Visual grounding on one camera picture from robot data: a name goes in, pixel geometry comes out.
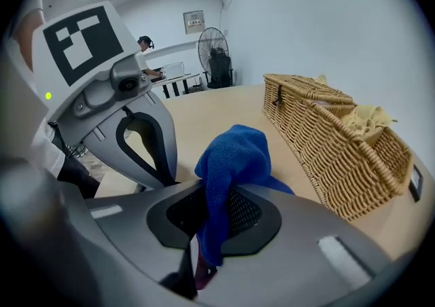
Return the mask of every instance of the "white panel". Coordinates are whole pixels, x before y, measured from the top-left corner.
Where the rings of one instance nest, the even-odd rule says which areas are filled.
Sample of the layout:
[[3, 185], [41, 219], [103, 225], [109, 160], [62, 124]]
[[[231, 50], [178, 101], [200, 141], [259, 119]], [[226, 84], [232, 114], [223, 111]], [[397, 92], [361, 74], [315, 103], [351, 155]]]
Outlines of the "white panel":
[[100, 23], [98, 16], [91, 16], [77, 22], [77, 25], [79, 26], [80, 30], [83, 31], [85, 28], [88, 28], [98, 23]]
[[71, 68], [75, 69], [85, 63], [87, 60], [90, 60], [92, 58], [92, 54], [86, 45], [82, 32], [71, 34], [71, 40], [73, 41], [73, 45], [65, 49], [64, 53], [69, 64], [71, 65]]
[[113, 206], [107, 206], [105, 208], [100, 209], [91, 209], [90, 214], [94, 219], [99, 219], [101, 217], [108, 217], [113, 214], [118, 214], [122, 212], [122, 208], [117, 204]]
[[204, 11], [185, 12], [183, 14], [183, 19], [186, 34], [201, 33], [204, 31]]
[[65, 28], [59, 30], [58, 32], [56, 32], [56, 36], [57, 36], [57, 39], [59, 41], [62, 41], [63, 39], [68, 38], [69, 37], [68, 28], [65, 27]]
[[344, 278], [352, 290], [357, 290], [370, 282], [371, 277], [365, 269], [335, 237], [323, 237], [318, 245], [331, 266]]

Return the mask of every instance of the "black strap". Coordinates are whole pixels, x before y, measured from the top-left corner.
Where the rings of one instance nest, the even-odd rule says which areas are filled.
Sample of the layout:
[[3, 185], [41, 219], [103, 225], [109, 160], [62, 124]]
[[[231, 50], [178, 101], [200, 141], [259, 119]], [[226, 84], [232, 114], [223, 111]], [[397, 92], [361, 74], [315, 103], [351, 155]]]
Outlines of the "black strap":
[[282, 102], [283, 102], [283, 97], [281, 96], [281, 89], [282, 89], [282, 85], [279, 85], [278, 86], [278, 97], [277, 97], [277, 99], [275, 99], [274, 101], [273, 101], [273, 104], [275, 105], [275, 106], [280, 106], [281, 104], [282, 104]]

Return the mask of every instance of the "electric fan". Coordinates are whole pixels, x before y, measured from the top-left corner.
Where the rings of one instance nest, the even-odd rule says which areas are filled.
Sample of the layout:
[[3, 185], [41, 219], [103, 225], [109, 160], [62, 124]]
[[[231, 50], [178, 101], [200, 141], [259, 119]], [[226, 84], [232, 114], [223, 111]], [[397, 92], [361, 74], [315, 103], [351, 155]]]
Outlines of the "electric fan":
[[212, 57], [228, 57], [228, 44], [219, 29], [209, 27], [202, 32], [198, 40], [198, 56], [207, 74], [211, 73], [209, 60]]

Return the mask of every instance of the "table surface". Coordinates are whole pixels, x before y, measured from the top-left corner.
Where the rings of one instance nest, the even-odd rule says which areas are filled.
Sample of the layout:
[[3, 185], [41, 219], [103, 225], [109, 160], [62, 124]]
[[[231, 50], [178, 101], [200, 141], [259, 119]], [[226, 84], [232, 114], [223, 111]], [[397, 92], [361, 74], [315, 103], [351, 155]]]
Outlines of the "table surface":
[[183, 75], [180, 77], [174, 77], [173, 79], [164, 79], [164, 80], [160, 80], [159, 82], [154, 82], [152, 84], [152, 87], [157, 87], [157, 86], [163, 86], [163, 85], [169, 85], [172, 84], [173, 82], [182, 82], [183, 80], [187, 80], [190, 79], [192, 77], [196, 77], [196, 76], [200, 76], [200, 74], [189, 74], [189, 75]]
[[[163, 100], [173, 117], [177, 137], [179, 182], [197, 179], [194, 168], [210, 142], [234, 124], [243, 124], [265, 133], [272, 161], [272, 175], [289, 185], [300, 197], [319, 202], [307, 175], [278, 130], [262, 112], [264, 85], [236, 86], [197, 92]], [[132, 132], [127, 139], [144, 160], [152, 165], [140, 136]], [[415, 165], [423, 175], [419, 202], [406, 190], [383, 206], [352, 224], [370, 236], [392, 258], [414, 249], [424, 237], [435, 205], [434, 180], [420, 159]], [[104, 176], [96, 197], [134, 192], [137, 184], [111, 170]]]

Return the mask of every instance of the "chair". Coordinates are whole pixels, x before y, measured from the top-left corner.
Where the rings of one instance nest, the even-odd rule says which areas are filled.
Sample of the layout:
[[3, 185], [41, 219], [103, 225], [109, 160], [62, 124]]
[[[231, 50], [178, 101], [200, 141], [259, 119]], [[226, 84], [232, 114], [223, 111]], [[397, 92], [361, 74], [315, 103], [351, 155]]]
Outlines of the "chair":
[[217, 53], [209, 59], [210, 73], [203, 71], [208, 88], [232, 86], [231, 58], [225, 53]]

